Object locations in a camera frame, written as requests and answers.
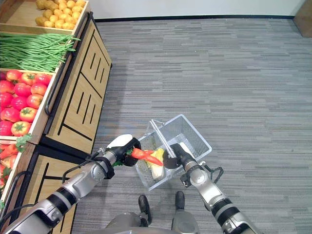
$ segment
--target red tomato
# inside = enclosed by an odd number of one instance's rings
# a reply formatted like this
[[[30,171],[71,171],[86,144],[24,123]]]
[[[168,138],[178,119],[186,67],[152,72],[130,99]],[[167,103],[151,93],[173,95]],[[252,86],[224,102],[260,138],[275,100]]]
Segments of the red tomato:
[[[14,91],[18,96],[28,97],[31,95],[31,86],[25,83],[18,83],[14,86]]]
[[[11,128],[13,123],[10,121],[0,121],[0,135],[12,136]]]
[[[7,108],[11,107],[11,101],[13,99],[13,95],[10,93],[0,93],[0,106]]]
[[[19,117],[21,120],[32,123],[36,116],[37,110],[35,108],[26,107],[21,109]]]
[[[13,108],[20,111],[21,109],[27,106],[27,98],[26,97],[15,97],[11,101],[11,105]]]
[[[32,94],[27,98],[27,105],[38,109],[41,102],[42,102],[43,96],[39,94]]]
[[[49,85],[52,76],[47,74],[36,74],[35,75],[35,83],[45,84],[46,86]]]
[[[13,94],[14,93],[14,84],[7,80],[0,81],[0,93],[8,92]]]
[[[47,86],[45,86],[44,84],[40,84],[40,83],[36,83],[33,86],[31,86],[31,93],[32,94],[40,94],[40,95],[44,95],[45,91],[47,90]]]
[[[20,81],[20,77],[21,72],[19,72],[18,70],[10,70],[6,73],[6,79],[13,82],[14,84]]]
[[[28,84],[32,86],[35,82],[35,75],[34,73],[23,73],[20,77],[20,82],[23,82],[25,84]]]
[[[12,125],[11,132],[14,136],[20,137],[29,132],[31,124],[25,121],[19,121]]]
[[[5,108],[0,114],[1,120],[8,120],[13,123],[20,121],[20,112],[13,107]]]
[[[0,72],[0,80],[6,80],[6,75],[4,72]]]

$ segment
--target white wall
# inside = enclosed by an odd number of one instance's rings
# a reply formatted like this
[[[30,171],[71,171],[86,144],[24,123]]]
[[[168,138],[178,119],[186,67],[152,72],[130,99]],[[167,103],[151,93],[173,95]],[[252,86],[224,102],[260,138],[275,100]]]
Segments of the white wall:
[[[191,15],[294,16],[304,0],[90,0],[94,18]]]

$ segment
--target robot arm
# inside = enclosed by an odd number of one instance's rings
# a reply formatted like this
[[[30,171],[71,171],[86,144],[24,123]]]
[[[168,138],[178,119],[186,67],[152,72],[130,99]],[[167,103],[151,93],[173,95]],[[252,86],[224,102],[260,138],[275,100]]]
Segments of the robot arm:
[[[14,221],[4,234],[49,233],[51,228],[62,220],[65,213],[82,197],[89,194],[100,181],[114,176],[112,165],[116,161],[121,161],[127,166],[136,164],[137,159],[126,155],[127,150],[133,147],[141,148],[141,145],[132,135],[117,137],[106,150],[100,149],[93,162],[84,165],[80,173]]]
[[[262,232],[224,195],[214,184],[207,172],[179,144],[171,145],[177,158],[164,157],[168,168],[183,166],[186,174],[181,177],[185,187],[193,185],[199,192],[204,205],[215,217],[224,234],[262,234]]]

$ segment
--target white wire basket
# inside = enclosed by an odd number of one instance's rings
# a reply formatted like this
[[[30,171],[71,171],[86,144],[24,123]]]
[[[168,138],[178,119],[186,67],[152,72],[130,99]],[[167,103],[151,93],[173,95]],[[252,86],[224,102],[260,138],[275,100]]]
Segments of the white wire basket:
[[[149,133],[150,126],[153,128],[151,133]],[[139,141],[142,150],[157,150],[162,148],[168,151],[169,157],[175,157],[170,145],[179,143],[187,147],[188,151],[197,161],[209,154],[212,150],[208,142],[182,114],[166,123],[152,119],[149,122],[145,135]],[[139,160],[136,163],[136,170],[144,187],[150,191],[181,172],[183,168],[182,166],[176,169],[167,169],[164,167],[164,176],[157,180],[153,179],[151,169],[144,160]]]

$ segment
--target yellow potato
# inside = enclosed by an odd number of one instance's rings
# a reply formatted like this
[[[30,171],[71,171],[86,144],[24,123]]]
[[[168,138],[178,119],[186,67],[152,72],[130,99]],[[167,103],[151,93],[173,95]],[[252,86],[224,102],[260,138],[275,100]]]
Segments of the yellow potato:
[[[37,8],[39,8],[40,10],[43,10],[45,7],[44,7],[44,3],[46,2],[47,0],[36,0],[36,6]]]
[[[65,9],[63,10],[63,12],[64,12],[65,14],[70,15],[70,16],[73,14],[72,10],[69,9],[69,8],[65,8]]]
[[[51,22],[51,21],[45,21],[44,22],[44,27],[54,28],[54,23]]]
[[[74,19],[74,18],[71,17],[71,16],[67,16],[66,19],[65,19],[65,22],[66,22],[66,23],[73,23],[73,24],[76,24],[77,20]]]
[[[60,4],[61,2],[63,2],[63,3],[67,3],[67,1],[66,0],[54,0],[54,2],[56,3],[56,4]]]
[[[50,21],[53,23],[56,23],[56,21],[58,21],[59,17],[58,16],[50,16]]]
[[[59,8],[59,5],[57,5],[56,3],[53,3],[49,6],[49,9],[54,12],[55,9],[58,9]]]
[[[66,3],[61,2],[61,3],[58,5],[58,8],[59,8],[60,10],[63,10],[63,9],[65,9],[65,8],[67,8],[67,5],[66,5]]]
[[[37,24],[38,26],[44,26],[44,22],[45,22],[45,21],[48,21],[48,19],[47,19],[46,17],[42,17],[42,16],[37,17],[37,18],[35,19],[35,22],[36,22],[36,24]]]
[[[72,9],[75,6],[75,2],[73,0],[69,0],[66,5],[68,8]]]
[[[85,1],[81,1],[81,0],[79,0],[79,1],[76,1],[75,6],[81,6],[81,7],[84,7],[84,6],[85,6],[85,4],[86,4],[86,2],[85,2]]]
[[[62,28],[63,24],[65,23],[64,20],[59,19],[58,21],[55,22],[55,27],[56,28]]]
[[[53,12],[50,9],[48,9],[48,10],[45,10],[42,15],[43,17],[46,17],[47,19],[49,19],[50,16],[53,15]]]
[[[78,11],[75,11],[75,12],[73,12],[73,14],[72,14],[72,17],[73,17],[76,21],[79,19],[79,16],[80,16],[80,12],[78,12]]]
[[[54,10],[54,15],[60,16],[61,14],[63,14],[63,11],[62,11],[62,10],[59,10],[59,9],[55,9],[55,10]]]
[[[63,14],[61,14],[61,15],[59,16],[59,19],[65,21],[65,19],[66,19],[67,16],[68,16],[68,14],[63,13]]]
[[[81,7],[81,6],[74,6],[73,8],[72,8],[72,11],[74,12],[74,11],[78,11],[78,12],[82,12],[82,10],[83,10],[83,8]]]
[[[44,8],[49,9],[50,5],[55,4],[52,0],[48,0],[44,2]]]
[[[73,23],[64,23],[63,25],[62,25],[62,28],[63,29],[74,29],[74,27],[75,27],[75,25],[73,24]]]

